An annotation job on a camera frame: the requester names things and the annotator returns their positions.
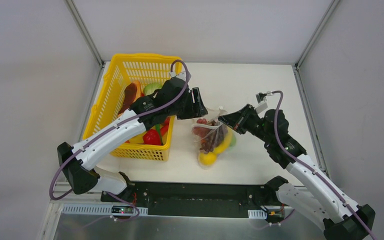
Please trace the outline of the yellow banana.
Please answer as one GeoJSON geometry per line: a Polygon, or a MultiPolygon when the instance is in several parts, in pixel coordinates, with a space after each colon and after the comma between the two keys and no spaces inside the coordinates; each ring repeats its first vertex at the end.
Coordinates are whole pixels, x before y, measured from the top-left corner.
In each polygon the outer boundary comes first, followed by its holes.
{"type": "Polygon", "coordinates": [[[212,152],[216,155],[219,155],[219,154],[223,153],[224,151],[226,151],[231,145],[231,142],[233,140],[233,136],[234,136],[233,131],[228,130],[223,141],[217,147],[215,147],[212,152]]]}

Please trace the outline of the dark purple grapes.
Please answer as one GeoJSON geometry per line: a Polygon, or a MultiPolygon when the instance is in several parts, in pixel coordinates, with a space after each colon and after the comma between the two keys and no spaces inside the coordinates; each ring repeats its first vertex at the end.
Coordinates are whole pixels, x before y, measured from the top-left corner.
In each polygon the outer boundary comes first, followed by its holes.
{"type": "Polygon", "coordinates": [[[200,147],[199,150],[204,153],[213,152],[214,148],[216,148],[225,138],[228,129],[227,127],[219,121],[212,120],[210,121],[211,125],[209,128],[211,131],[205,138],[200,138],[200,147]]]}

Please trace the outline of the clear zip top bag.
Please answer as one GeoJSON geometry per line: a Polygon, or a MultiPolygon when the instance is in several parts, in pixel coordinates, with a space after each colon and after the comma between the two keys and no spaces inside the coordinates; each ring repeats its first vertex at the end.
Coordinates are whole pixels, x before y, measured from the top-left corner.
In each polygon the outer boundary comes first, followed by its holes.
{"type": "Polygon", "coordinates": [[[203,169],[213,166],[219,156],[237,144],[235,132],[218,119],[227,113],[223,106],[216,109],[209,108],[207,111],[207,115],[193,118],[191,121],[197,162],[203,169]]]}

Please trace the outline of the yellow lemon fruit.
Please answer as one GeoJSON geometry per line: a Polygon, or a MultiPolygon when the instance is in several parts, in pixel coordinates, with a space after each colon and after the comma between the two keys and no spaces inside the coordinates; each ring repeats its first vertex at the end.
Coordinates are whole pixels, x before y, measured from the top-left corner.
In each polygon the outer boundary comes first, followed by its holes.
{"type": "Polygon", "coordinates": [[[213,165],[217,160],[217,154],[214,152],[200,152],[198,155],[198,162],[202,166],[211,166],[213,165]]]}

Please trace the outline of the green apple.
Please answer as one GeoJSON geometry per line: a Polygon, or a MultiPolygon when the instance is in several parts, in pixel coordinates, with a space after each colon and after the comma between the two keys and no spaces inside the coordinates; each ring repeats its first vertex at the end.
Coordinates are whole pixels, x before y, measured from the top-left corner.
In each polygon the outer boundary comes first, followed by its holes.
{"type": "Polygon", "coordinates": [[[232,137],[231,137],[231,141],[230,141],[229,147],[233,148],[233,147],[236,146],[236,144],[237,144],[237,138],[236,138],[236,135],[233,134],[232,137]]]}

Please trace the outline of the light red grapes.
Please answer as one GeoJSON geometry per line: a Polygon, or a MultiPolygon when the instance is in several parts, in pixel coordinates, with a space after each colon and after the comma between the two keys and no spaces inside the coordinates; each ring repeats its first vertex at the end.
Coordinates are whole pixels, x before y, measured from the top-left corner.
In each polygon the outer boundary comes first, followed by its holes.
{"type": "Polygon", "coordinates": [[[203,126],[194,126],[192,128],[192,132],[194,135],[199,136],[201,139],[205,138],[209,132],[211,131],[210,128],[207,128],[207,126],[211,126],[212,123],[208,121],[206,118],[199,118],[196,120],[197,124],[205,125],[203,126]]]}

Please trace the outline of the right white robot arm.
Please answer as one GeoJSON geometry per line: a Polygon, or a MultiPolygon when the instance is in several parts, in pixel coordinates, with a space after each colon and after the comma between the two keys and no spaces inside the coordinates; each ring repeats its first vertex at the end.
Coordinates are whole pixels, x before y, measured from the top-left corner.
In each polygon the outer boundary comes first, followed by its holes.
{"type": "Polygon", "coordinates": [[[289,135],[289,122],[279,108],[259,117],[250,104],[218,120],[238,134],[250,133],[264,143],[270,158],[298,179],[307,189],[301,193],[278,176],[266,183],[264,200],[270,205],[284,203],[305,216],[327,240],[363,240],[373,236],[375,211],[361,205],[337,187],[312,161],[307,151],[289,135]]]}

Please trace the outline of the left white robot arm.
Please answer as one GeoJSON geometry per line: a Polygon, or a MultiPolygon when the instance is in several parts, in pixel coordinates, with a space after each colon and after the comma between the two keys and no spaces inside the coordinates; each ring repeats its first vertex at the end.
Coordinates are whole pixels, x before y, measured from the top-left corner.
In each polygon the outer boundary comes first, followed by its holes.
{"type": "Polygon", "coordinates": [[[59,169],[76,195],[98,190],[127,202],[133,195],[127,176],[101,169],[98,163],[126,141],[162,124],[168,117],[188,120],[207,114],[199,88],[189,88],[184,80],[172,77],[155,93],[138,98],[120,117],[91,137],[74,145],[61,143],[57,147],[59,169]]]}

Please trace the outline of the red chili pepper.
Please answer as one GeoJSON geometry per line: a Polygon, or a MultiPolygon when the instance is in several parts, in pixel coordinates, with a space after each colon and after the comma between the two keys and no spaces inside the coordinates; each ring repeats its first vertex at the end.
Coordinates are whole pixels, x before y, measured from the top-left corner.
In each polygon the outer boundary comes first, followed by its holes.
{"type": "Polygon", "coordinates": [[[159,125],[159,133],[161,137],[163,137],[168,132],[168,129],[170,126],[170,120],[171,118],[167,117],[165,121],[159,125]]]}

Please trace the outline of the green chili pepper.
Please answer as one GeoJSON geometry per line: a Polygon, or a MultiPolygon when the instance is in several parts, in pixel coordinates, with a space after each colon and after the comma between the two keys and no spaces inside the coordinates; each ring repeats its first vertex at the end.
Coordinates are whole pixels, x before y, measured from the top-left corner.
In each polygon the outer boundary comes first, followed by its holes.
{"type": "Polygon", "coordinates": [[[155,125],[155,130],[158,134],[158,137],[159,137],[159,145],[162,146],[163,145],[163,135],[161,133],[161,125],[160,124],[156,124],[155,125]]]}

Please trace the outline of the green cabbage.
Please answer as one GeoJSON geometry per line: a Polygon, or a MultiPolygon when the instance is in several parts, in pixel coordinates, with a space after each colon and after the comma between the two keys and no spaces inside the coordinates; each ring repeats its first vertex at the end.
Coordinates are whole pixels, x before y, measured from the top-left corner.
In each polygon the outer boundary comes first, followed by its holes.
{"type": "Polygon", "coordinates": [[[155,91],[157,90],[160,90],[161,88],[163,87],[163,85],[159,82],[153,82],[153,83],[149,83],[147,84],[144,88],[143,88],[143,94],[145,96],[148,96],[148,95],[152,95],[155,91]]]}

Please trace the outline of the red bell pepper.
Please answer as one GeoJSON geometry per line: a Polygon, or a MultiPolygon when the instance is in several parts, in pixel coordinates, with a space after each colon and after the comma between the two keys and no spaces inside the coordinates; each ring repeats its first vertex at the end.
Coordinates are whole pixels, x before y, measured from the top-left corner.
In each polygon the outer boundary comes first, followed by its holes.
{"type": "Polygon", "coordinates": [[[158,131],[155,129],[148,130],[147,133],[142,136],[142,140],[145,145],[162,145],[162,138],[160,137],[158,131]]]}

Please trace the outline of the papaya slice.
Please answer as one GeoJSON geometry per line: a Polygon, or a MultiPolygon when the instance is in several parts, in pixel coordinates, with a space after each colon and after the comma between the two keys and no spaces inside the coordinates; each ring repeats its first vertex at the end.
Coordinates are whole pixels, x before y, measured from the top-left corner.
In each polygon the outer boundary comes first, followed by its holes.
{"type": "Polygon", "coordinates": [[[141,83],[138,80],[132,81],[124,90],[124,99],[117,116],[121,116],[127,109],[129,109],[132,103],[142,96],[141,83]]]}

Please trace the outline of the yellow plastic basket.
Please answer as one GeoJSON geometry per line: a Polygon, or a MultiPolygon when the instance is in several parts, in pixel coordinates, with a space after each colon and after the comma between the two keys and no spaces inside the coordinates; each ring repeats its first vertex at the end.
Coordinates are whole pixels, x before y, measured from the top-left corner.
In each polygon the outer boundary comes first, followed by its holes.
{"type": "MultiPolygon", "coordinates": [[[[83,133],[87,139],[128,109],[133,101],[145,95],[144,88],[169,80],[170,72],[179,74],[183,66],[175,60],[179,56],[156,53],[117,53],[103,75],[103,85],[98,93],[96,103],[90,111],[88,123],[83,133]]],[[[160,145],[143,141],[144,133],[129,139],[112,152],[114,157],[167,161],[169,159],[174,118],[167,119],[167,126],[161,130],[160,145]]]]}

